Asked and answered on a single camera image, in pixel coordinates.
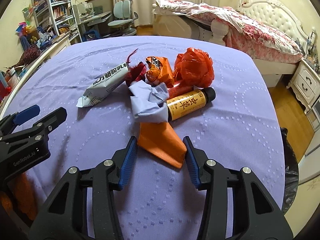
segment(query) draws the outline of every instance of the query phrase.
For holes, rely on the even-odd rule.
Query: metal bolt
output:
[[[105,165],[105,166],[111,166],[113,164],[113,161],[112,160],[105,160],[104,162],[103,162],[103,165]]]
[[[251,172],[251,169],[248,168],[248,167],[243,167],[243,168],[242,168],[242,171],[243,171],[244,173],[249,174],[249,173]]]
[[[207,164],[209,166],[214,166],[214,165],[216,165],[216,162],[214,160],[207,160]]]
[[[71,167],[71,168],[69,169],[69,173],[71,173],[71,174],[76,173],[77,170],[78,170],[78,169],[77,169],[76,167]]]

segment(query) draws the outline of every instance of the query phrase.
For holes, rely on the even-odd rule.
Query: purple tablecloth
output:
[[[125,83],[103,102],[77,108],[77,99],[102,73],[124,62],[136,48],[132,65],[147,56],[167,57],[173,68],[178,53],[202,49],[213,59],[217,97],[212,104],[171,125],[182,139],[227,168],[250,167],[281,207],[284,194],[284,155],[280,129],[270,95],[251,58],[235,49],[203,41],[135,36],[89,41],[66,48],[50,59],[23,86],[7,114],[37,104],[40,119],[54,109],[66,108],[65,123],[49,136],[51,157],[28,172],[39,204],[71,166],[95,167],[139,135],[131,113]],[[19,129],[29,128],[36,118]],[[186,165],[174,169],[152,154],[138,150],[129,184],[115,193],[124,239],[196,239],[205,191],[191,183]],[[88,197],[88,213],[91,197]],[[228,230],[232,232],[229,194]],[[92,219],[88,218],[92,235]]]

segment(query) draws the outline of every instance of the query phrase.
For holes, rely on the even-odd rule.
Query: nightstand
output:
[[[302,59],[287,88],[289,87],[292,88],[297,99],[306,107],[304,113],[307,114],[320,95],[320,77]]]

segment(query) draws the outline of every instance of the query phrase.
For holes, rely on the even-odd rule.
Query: orange cloth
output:
[[[146,62],[149,70],[146,77],[150,82],[154,82],[158,79],[159,83],[165,83],[168,87],[172,87],[174,84],[174,78],[170,63],[166,57],[147,57]]]
[[[140,123],[138,145],[179,169],[187,152],[186,146],[168,122]]]
[[[30,220],[35,220],[37,215],[36,199],[27,176],[24,173],[17,176],[14,179],[14,185],[13,195],[17,200],[18,208],[25,213]],[[11,200],[4,192],[0,192],[0,202],[7,213],[12,210]]]
[[[188,48],[184,54],[178,54],[174,63],[174,80],[183,79],[187,85],[200,88],[209,87],[214,80],[213,62],[207,52]]]

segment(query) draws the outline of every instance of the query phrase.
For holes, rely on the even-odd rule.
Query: drawer handle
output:
[[[304,85],[304,84],[302,83],[302,88],[303,88],[305,91],[308,91],[308,89],[307,89],[307,88],[304,88],[303,85]]]
[[[311,82],[311,79],[310,79],[310,78],[306,77],[306,80],[309,80],[310,85],[312,85],[312,82]]]

